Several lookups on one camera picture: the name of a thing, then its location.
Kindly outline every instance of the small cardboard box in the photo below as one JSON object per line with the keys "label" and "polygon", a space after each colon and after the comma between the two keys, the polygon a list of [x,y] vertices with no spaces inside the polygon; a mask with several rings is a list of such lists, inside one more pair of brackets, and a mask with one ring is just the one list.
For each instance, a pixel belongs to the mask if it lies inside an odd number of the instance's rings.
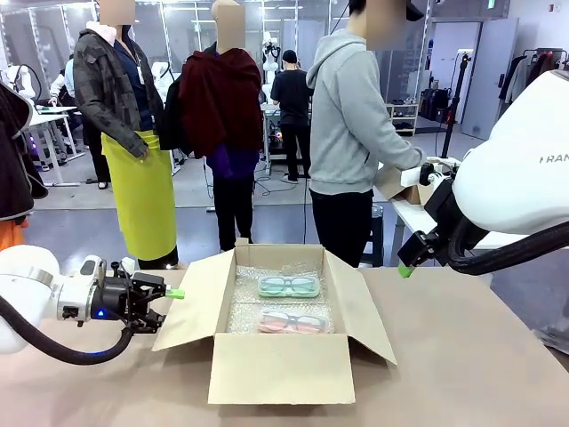
{"label": "small cardboard box", "polygon": [[425,187],[413,185],[406,187],[401,183],[401,171],[395,167],[382,166],[375,175],[375,188],[387,199],[401,196],[411,205],[427,204],[435,191],[433,184]]}
{"label": "small cardboard box", "polygon": [[[334,334],[229,334],[236,266],[281,270],[314,262],[326,281]],[[351,404],[356,400],[349,339],[396,364],[365,279],[321,246],[242,245],[192,262],[154,351],[213,337],[208,402],[227,405]]]}

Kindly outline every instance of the lime green skirt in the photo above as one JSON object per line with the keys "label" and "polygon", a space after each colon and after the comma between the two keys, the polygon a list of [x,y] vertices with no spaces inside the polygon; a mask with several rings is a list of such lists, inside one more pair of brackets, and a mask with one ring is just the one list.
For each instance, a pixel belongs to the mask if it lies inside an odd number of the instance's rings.
{"label": "lime green skirt", "polygon": [[129,253],[143,261],[168,255],[176,246],[176,204],[170,156],[153,131],[137,132],[150,152],[144,161],[102,134],[115,193],[118,225]]}

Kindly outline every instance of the dark red jacket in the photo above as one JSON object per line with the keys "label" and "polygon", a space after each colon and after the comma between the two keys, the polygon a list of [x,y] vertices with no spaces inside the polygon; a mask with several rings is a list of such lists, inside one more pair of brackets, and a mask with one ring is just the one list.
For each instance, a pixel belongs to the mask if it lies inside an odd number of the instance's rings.
{"label": "dark red jacket", "polygon": [[222,143],[235,149],[262,147],[260,73],[242,49],[222,55],[194,52],[182,69],[180,110],[196,157]]}

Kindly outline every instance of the beige tabletop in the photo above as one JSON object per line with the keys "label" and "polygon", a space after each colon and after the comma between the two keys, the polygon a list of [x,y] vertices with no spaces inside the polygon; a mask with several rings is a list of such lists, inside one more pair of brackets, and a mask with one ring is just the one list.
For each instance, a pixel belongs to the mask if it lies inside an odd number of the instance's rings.
{"label": "beige tabletop", "polygon": [[[183,272],[165,275],[176,285]],[[208,406],[211,341],[151,352],[154,337],[136,336],[123,355],[96,367],[65,365],[31,347],[0,356],[0,425],[569,425],[569,375],[483,282],[435,268],[410,279],[395,269],[364,275],[398,367],[354,346],[354,406]],[[120,325],[93,321],[78,329],[47,320],[42,329],[76,349],[103,350]]]}

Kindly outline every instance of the sleeve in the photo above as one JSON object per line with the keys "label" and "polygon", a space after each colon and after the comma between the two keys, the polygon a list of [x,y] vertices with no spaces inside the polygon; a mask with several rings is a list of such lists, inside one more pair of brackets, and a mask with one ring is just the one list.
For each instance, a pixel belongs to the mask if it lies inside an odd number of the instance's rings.
{"label": "sleeve", "polygon": [[73,60],[73,80],[77,106],[81,114],[133,156],[143,156],[148,145],[105,106],[99,64],[96,58],[79,46],[76,48]]}
{"label": "sleeve", "polygon": [[65,77],[62,74],[58,74],[57,78],[53,81],[52,85],[50,86],[50,96],[53,98],[57,98],[58,96],[60,96],[60,91],[64,84],[65,84]]}
{"label": "sleeve", "polygon": [[281,101],[281,78],[276,76],[273,81],[273,88],[270,90],[270,97],[273,101]]}
{"label": "sleeve", "polygon": [[411,169],[424,161],[423,152],[401,138],[379,90],[380,72],[369,52],[358,52],[336,74],[341,113],[349,131],[385,165]]}

